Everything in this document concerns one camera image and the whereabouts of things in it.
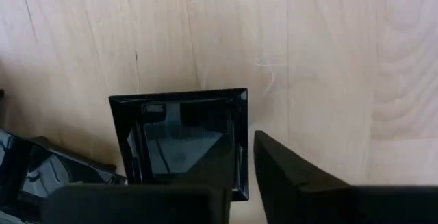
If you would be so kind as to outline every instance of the wooden table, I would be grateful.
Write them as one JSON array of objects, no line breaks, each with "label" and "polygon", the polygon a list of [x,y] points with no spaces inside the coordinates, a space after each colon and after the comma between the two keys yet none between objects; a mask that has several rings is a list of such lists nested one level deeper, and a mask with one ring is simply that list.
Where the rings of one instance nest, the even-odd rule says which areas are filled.
[{"label": "wooden table", "polygon": [[[0,0],[5,127],[122,168],[108,96],[248,87],[251,140],[353,184],[436,184],[436,1]],[[266,222],[250,160],[234,223]]]}]

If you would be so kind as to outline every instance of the glossy black surface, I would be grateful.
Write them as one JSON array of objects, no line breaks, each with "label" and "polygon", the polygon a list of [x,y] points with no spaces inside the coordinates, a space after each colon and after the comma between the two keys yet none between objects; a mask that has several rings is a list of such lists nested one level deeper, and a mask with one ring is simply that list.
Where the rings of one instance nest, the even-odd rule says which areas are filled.
[{"label": "glossy black surface", "polygon": [[46,138],[28,140],[0,130],[0,146],[0,208],[19,219],[37,221],[43,199],[67,184],[125,183],[114,166],[77,155]]},{"label": "glossy black surface", "polygon": [[67,158],[38,145],[34,146],[22,192],[45,198],[69,183],[117,184],[115,174]]},{"label": "glossy black surface", "polygon": [[110,97],[129,183],[173,183],[225,143],[235,146],[233,200],[248,200],[247,98],[245,88]]}]

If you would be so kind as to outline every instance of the black plastic part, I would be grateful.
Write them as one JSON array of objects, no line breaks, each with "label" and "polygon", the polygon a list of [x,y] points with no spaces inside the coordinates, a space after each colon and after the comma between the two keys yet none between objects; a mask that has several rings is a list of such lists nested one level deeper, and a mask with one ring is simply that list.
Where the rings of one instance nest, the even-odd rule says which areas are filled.
[{"label": "black plastic part", "polygon": [[[223,154],[208,152],[233,144],[227,169],[233,200],[248,200],[247,89],[111,96],[109,102],[130,184],[172,184],[206,156],[228,164]],[[198,178],[214,176],[208,172]]]},{"label": "black plastic part", "polygon": [[436,186],[351,186],[261,131],[254,157],[269,224],[438,223]]},{"label": "black plastic part", "polygon": [[24,139],[0,130],[0,208],[24,221],[39,221],[39,206],[71,183],[124,184],[114,166],[100,164],[46,138]]},{"label": "black plastic part", "polygon": [[67,186],[44,203],[44,224],[228,223],[225,189],[206,186]]}]

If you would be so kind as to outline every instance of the black square frame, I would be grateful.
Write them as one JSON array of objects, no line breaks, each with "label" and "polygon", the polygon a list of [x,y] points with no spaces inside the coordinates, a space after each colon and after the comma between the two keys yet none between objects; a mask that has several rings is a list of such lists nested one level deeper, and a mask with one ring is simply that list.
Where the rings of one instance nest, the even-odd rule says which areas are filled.
[{"label": "black square frame", "polygon": [[246,88],[172,92],[109,97],[112,115],[129,184],[168,184],[165,177],[154,173],[151,161],[151,132],[165,122],[172,107],[179,107],[180,127],[202,127],[226,134],[233,140],[233,201],[248,201],[248,90]]}]

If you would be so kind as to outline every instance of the wood grain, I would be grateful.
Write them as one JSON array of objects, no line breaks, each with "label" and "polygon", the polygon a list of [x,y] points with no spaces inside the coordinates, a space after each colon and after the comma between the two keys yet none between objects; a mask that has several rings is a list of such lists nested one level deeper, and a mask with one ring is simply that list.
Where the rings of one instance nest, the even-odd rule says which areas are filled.
[{"label": "wood grain", "polygon": [[[437,12],[436,0],[0,0],[5,128],[122,169],[109,95],[247,87],[250,146],[262,129],[353,184],[436,184]],[[233,223],[266,222],[252,156],[250,191]]]}]

